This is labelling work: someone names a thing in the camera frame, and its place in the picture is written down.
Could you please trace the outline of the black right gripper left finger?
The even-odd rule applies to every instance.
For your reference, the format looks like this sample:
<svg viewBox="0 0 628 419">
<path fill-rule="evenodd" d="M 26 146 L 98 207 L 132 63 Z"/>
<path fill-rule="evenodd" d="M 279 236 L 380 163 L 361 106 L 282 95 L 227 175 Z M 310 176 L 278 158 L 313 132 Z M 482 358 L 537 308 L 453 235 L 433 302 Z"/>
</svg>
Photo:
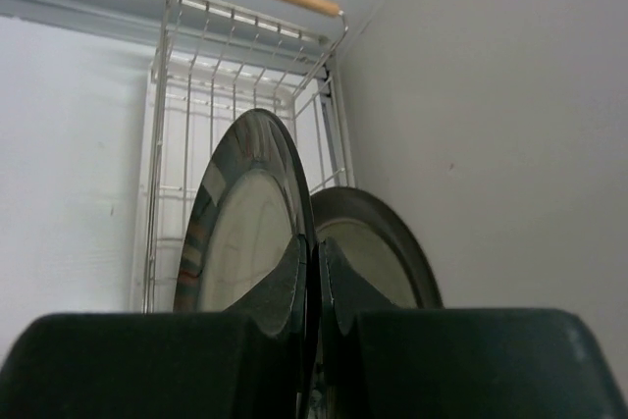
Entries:
<svg viewBox="0 0 628 419">
<path fill-rule="evenodd" d="M 222 312 L 54 314 L 1 370 L 5 418 L 293 418 L 307 243 Z"/>
</svg>

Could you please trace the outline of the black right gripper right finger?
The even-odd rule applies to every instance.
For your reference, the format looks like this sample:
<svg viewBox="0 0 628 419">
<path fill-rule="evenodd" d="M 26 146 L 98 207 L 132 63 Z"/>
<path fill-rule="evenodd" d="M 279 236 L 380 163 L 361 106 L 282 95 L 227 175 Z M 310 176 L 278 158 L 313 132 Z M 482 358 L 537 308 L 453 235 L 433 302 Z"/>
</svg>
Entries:
<svg viewBox="0 0 628 419">
<path fill-rule="evenodd" d="M 586 324 L 556 309 L 405 309 L 319 247 L 332 418 L 623 418 Z"/>
</svg>

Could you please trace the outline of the blue floral plate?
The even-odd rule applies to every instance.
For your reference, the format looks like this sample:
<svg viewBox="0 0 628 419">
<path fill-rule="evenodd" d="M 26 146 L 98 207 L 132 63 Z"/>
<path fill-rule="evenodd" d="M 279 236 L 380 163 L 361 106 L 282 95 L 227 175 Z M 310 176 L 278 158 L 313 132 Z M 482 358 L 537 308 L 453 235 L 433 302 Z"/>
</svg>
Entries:
<svg viewBox="0 0 628 419">
<path fill-rule="evenodd" d="M 321 366 L 330 418 L 400 418 L 412 404 L 422 309 L 440 309 L 433 271 L 386 203 L 352 187 L 312 197 L 322 291 Z"/>
</svg>

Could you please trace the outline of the black rimmed cream plate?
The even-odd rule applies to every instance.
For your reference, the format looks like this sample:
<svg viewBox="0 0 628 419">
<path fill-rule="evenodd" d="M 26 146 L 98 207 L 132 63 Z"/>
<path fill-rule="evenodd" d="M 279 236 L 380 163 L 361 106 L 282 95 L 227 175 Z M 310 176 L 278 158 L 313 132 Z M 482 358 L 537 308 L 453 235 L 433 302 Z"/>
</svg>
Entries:
<svg viewBox="0 0 628 419">
<path fill-rule="evenodd" d="M 310 386 L 315 232 L 301 161 L 264 109 L 235 120 L 190 213 L 173 321 L 194 415 L 296 418 Z"/>
</svg>

